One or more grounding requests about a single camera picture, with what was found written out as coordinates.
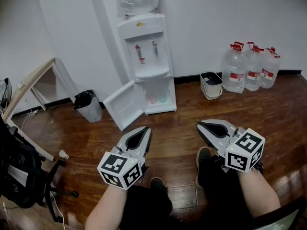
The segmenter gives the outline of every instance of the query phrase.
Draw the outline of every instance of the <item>forearm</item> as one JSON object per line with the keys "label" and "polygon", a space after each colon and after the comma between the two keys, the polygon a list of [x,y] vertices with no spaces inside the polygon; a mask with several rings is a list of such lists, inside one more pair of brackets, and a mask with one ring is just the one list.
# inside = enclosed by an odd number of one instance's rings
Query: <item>forearm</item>
{"label": "forearm", "polygon": [[127,191],[109,186],[89,215],[85,230],[117,230],[127,199]]}
{"label": "forearm", "polygon": [[279,198],[262,174],[252,168],[248,173],[237,172],[246,205],[253,217],[280,208]]}

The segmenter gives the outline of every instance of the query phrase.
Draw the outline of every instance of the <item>black baseboard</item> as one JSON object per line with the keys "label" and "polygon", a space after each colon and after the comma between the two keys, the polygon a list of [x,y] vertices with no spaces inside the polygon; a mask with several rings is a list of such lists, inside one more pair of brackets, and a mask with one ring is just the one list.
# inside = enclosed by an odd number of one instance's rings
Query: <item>black baseboard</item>
{"label": "black baseboard", "polygon": [[[279,70],[278,71],[278,75],[295,75],[295,74],[301,74],[302,70]],[[220,77],[222,76],[221,72],[217,72],[217,75],[219,75]],[[176,77],[174,78],[174,83],[175,84],[182,84],[182,83],[189,83],[189,82],[200,82],[200,76],[199,75],[190,75],[190,76],[184,76],[184,77]],[[65,98],[62,100],[58,100],[55,102],[50,102],[45,104],[46,108],[51,108],[51,107],[55,107],[58,105],[63,105],[63,104],[67,104],[67,103],[71,103],[71,99],[70,98]],[[105,105],[100,102],[99,103],[102,109],[105,109]],[[41,106],[37,106],[37,107],[33,107],[31,108],[32,111],[34,112],[35,110],[42,110]],[[13,117],[18,117],[27,113],[31,112],[31,109],[28,110],[24,110],[22,112],[16,113],[13,115]]]}
{"label": "black baseboard", "polygon": [[[295,74],[301,74],[302,70],[279,70],[277,75],[295,75]],[[221,72],[217,72],[217,75],[222,77]],[[184,77],[176,77],[174,78],[175,84],[182,84],[182,83],[189,83],[189,82],[200,82],[200,76],[199,75],[190,75],[190,76],[184,76]]]}

